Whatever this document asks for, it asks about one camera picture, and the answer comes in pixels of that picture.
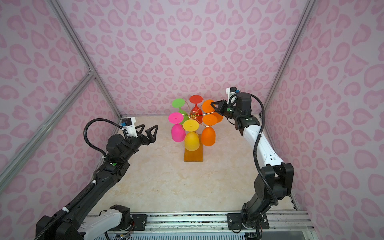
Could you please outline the orange back wine glass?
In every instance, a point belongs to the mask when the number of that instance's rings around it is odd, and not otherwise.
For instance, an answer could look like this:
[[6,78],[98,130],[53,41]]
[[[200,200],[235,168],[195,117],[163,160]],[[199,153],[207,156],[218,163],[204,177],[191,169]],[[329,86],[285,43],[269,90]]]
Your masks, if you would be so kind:
[[202,105],[202,109],[204,113],[215,116],[218,120],[218,123],[220,123],[223,120],[223,116],[215,112],[214,108],[211,106],[211,103],[213,102],[214,102],[213,100],[204,101]]

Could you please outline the orange wine glass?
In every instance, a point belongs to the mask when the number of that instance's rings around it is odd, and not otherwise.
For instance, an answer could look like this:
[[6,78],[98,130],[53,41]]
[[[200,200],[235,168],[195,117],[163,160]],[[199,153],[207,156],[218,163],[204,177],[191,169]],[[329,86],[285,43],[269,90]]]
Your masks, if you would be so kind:
[[212,128],[218,122],[218,119],[213,114],[203,116],[203,123],[206,126],[201,134],[202,144],[212,146],[216,142],[216,132]]
[[202,105],[202,109],[204,113],[215,116],[218,120],[218,123],[220,123],[223,120],[223,116],[215,112],[214,108],[211,106],[211,103],[213,102],[214,102],[213,100],[204,101]]

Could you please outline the orange front wine glass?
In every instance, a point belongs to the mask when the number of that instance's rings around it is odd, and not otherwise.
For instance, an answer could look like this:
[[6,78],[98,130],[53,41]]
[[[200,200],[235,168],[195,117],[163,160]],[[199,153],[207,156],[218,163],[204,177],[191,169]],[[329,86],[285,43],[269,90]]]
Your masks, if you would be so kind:
[[212,146],[216,142],[216,132],[212,128],[218,122],[218,119],[213,114],[203,116],[203,123],[206,126],[201,134],[202,144]]

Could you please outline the yellow wine glass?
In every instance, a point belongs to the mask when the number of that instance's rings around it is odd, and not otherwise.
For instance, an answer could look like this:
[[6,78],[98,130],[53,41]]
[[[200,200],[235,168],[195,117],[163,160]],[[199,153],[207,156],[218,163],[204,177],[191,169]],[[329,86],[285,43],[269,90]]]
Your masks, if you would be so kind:
[[183,123],[183,128],[188,132],[185,136],[185,149],[196,151],[200,147],[199,135],[196,133],[199,123],[196,120],[187,120]]

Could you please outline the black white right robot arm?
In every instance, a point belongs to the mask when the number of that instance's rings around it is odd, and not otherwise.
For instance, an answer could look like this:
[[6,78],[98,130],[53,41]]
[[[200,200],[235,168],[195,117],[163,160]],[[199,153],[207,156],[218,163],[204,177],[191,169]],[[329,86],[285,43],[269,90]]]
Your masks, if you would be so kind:
[[227,100],[212,102],[211,106],[219,115],[234,120],[236,130],[252,147],[258,172],[254,182],[255,194],[243,205],[239,217],[229,220],[229,230],[236,234],[245,229],[255,230],[259,240],[267,211],[291,194],[295,170],[292,164],[284,163],[264,135],[266,115],[262,101],[235,87],[226,92]]

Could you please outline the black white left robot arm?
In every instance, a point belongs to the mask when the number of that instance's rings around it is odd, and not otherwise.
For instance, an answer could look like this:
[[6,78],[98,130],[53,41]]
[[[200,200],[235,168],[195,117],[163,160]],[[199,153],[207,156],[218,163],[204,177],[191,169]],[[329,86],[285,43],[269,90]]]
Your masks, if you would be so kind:
[[113,135],[108,139],[104,163],[95,171],[94,179],[69,204],[52,217],[42,217],[36,226],[36,240],[84,240],[86,232],[79,232],[81,223],[101,197],[111,189],[128,170],[129,158],[142,145],[156,141],[158,126],[138,133],[137,137]]

